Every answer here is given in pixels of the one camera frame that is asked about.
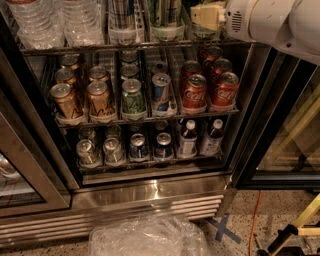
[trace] floor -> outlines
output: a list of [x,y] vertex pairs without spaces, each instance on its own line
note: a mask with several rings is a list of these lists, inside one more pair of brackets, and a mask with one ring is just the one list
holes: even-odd
[[[257,242],[253,242],[252,254],[249,254],[248,245],[258,197],[259,191],[239,191],[224,217],[197,222],[212,255],[257,255]],[[277,230],[292,223],[314,198],[315,195],[307,191],[262,191],[254,231],[261,247],[267,249],[277,236]],[[320,213],[316,214],[310,223],[317,223],[319,217]],[[300,246],[305,254],[311,254],[320,247],[320,238],[310,236],[305,242],[301,237],[294,237],[289,245]],[[88,255],[88,237],[2,249],[0,255],[85,256]]]

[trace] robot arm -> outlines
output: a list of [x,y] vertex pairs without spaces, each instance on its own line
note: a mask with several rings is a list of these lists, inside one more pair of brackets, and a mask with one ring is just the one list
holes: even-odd
[[319,0],[229,0],[226,31],[320,65]]

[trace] red cable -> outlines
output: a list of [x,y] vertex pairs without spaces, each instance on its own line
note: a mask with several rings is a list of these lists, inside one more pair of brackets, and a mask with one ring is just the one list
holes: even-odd
[[261,192],[261,190],[259,190],[259,196],[258,196],[256,208],[254,210],[253,223],[252,223],[250,240],[249,240],[249,256],[252,256],[252,243],[253,243],[253,237],[254,237],[254,229],[256,226],[256,222],[257,222],[257,215],[258,215],[258,209],[259,209],[259,204],[260,204],[260,200],[261,200],[261,195],[262,195],[262,192]]

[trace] plastic bag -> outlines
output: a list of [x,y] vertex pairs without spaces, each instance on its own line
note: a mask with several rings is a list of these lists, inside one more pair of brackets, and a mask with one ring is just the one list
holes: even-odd
[[200,228],[175,216],[151,216],[91,232],[90,256],[208,256]]

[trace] bottle cap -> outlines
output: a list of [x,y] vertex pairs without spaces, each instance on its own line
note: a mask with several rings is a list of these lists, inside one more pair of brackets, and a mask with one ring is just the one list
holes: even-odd
[[193,120],[189,120],[186,124],[188,130],[193,130],[196,127],[196,122]]
[[222,122],[221,119],[216,119],[216,120],[214,120],[214,122],[213,122],[213,127],[214,127],[215,129],[221,129],[221,128],[222,128],[222,125],[223,125],[223,122]]

